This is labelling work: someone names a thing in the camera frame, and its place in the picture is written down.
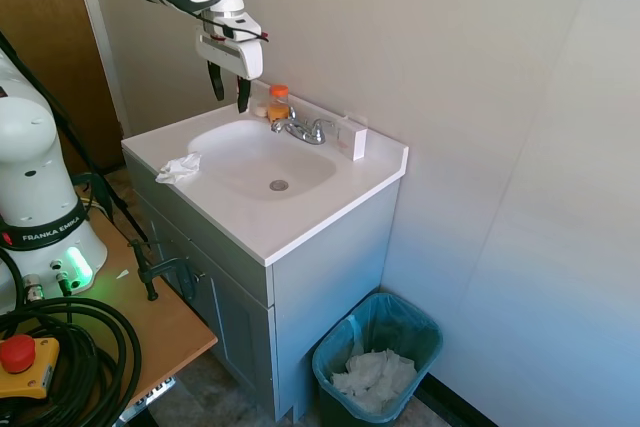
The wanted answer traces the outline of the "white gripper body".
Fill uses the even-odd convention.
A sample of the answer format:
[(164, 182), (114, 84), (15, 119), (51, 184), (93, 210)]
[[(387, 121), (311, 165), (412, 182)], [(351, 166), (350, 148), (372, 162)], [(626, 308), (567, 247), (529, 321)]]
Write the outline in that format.
[(259, 40), (221, 41), (206, 32), (197, 32), (195, 46), (202, 58), (241, 78), (255, 80), (263, 74), (263, 51)]

